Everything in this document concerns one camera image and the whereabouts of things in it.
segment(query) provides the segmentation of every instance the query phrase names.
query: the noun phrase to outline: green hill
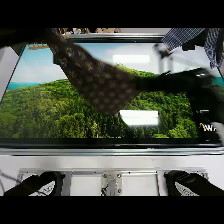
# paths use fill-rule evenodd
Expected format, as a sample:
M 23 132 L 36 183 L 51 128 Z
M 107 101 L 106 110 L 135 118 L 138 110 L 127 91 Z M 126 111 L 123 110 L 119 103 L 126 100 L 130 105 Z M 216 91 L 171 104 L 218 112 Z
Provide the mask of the green hill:
M 152 73 L 128 69 L 139 76 Z M 0 106 L 1 138 L 190 138 L 197 137 L 184 94 L 143 92 L 124 109 L 158 110 L 156 128 L 129 128 L 121 118 L 97 113 L 68 80 L 7 90 Z

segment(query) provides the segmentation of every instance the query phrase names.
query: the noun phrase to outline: flat screen monitor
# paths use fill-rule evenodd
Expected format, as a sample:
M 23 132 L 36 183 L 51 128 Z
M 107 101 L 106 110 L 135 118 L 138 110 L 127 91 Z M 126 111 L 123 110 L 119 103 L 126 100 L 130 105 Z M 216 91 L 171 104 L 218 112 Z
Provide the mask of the flat screen monitor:
M 160 37 L 70 38 L 93 57 L 139 76 L 209 67 L 202 48 L 173 53 L 172 64 L 154 50 Z M 217 75 L 217 82 L 222 83 Z M 142 92 L 116 115 L 96 112 L 71 85 L 51 50 L 27 45 L 0 105 L 0 145 L 34 148 L 217 147 L 202 135 L 186 93 Z

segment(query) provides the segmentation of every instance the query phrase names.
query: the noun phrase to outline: plaid shirt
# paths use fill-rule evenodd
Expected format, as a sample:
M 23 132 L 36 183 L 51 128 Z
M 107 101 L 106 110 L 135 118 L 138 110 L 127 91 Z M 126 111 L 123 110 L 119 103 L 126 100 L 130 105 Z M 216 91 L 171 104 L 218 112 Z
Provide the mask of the plaid shirt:
M 162 39 L 169 50 L 173 50 L 197 37 L 206 28 L 172 28 Z M 224 58 L 224 28 L 208 28 L 204 49 L 210 60 L 211 68 L 220 67 Z

